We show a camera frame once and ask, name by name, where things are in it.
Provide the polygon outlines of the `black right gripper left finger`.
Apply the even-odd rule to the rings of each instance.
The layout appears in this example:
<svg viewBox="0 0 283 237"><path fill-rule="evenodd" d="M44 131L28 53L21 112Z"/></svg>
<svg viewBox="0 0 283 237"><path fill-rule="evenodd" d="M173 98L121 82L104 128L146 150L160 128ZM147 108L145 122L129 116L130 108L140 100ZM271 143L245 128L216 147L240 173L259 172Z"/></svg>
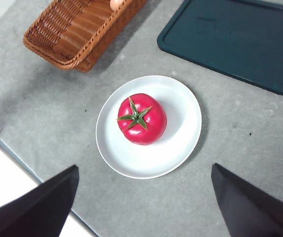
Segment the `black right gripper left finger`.
<svg viewBox="0 0 283 237"><path fill-rule="evenodd" d="M0 237L57 237L74 203L76 165L0 207Z"/></svg>

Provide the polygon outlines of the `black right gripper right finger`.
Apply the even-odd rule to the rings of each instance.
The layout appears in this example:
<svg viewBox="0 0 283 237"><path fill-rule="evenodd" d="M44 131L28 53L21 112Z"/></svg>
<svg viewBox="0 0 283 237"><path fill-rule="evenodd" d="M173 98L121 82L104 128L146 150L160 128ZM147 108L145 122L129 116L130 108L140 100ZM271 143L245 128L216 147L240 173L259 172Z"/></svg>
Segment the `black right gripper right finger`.
<svg viewBox="0 0 283 237"><path fill-rule="evenodd" d="M232 237L283 237L283 202L215 163L211 179Z"/></svg>

